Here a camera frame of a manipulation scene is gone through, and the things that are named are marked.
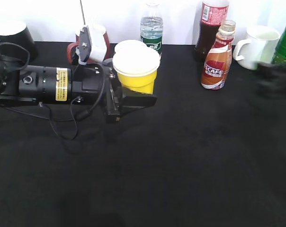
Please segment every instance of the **black mug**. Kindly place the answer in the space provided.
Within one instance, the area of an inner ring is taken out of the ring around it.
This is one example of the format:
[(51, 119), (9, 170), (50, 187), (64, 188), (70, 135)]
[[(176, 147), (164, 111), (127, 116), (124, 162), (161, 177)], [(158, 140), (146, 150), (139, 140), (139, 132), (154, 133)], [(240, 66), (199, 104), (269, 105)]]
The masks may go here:
[[(33, 60), (38, 55), (35, 42), (28, 27), (22, 21), (8, 21), (1, 23), (0, 42), (18, 44), (24, 47), (30, 53), (30, 60)], [(16, 46), (3, 45), (0, 47), (0, 53), (8, 57), (20, 59), (23, 62), (26, 62), (27, 60), (27, 53)]]

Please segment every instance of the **screw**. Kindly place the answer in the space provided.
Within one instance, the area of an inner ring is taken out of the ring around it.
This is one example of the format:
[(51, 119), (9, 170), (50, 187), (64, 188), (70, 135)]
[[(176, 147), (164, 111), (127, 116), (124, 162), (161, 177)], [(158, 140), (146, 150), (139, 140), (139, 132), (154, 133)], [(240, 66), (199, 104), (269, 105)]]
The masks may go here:
[(31, 84), (33, 82), (33, 78), (31, 76), (27, 76), (23, 78), (23, 83)]

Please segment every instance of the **yellow paper cup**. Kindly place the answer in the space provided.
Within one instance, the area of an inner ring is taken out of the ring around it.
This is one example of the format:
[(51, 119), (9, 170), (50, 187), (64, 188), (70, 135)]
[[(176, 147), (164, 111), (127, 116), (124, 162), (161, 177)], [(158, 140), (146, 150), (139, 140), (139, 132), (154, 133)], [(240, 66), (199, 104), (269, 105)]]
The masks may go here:
[(141, 93), (153, 93), (154, 81), (160, 65), (158, 52), (149, 47), (118, 51), (113, 65), (122, 86)]

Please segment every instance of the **green label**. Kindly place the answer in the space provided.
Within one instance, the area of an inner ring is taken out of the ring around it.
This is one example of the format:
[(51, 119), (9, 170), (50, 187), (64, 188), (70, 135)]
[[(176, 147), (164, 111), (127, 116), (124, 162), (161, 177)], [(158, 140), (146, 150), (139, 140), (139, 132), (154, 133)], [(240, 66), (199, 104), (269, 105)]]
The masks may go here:
[(141, 36), (141, 40), (145, 43), (148, 47), (153, 48), (159, 54), (162, 52), (162, 36), (157, 39), (147, 39)]

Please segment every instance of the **coffee bottle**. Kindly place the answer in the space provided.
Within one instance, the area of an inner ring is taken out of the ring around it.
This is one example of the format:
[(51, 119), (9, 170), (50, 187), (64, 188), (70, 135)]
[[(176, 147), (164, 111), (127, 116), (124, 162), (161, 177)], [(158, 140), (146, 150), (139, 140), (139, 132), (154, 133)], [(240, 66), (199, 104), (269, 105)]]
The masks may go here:
[(209, 51), (202, 72), (201, 84), (210, 90), (223, 88), (232, 63), (232, 41), (236, 23), (232, 20), (222, 22), (214, 45)]

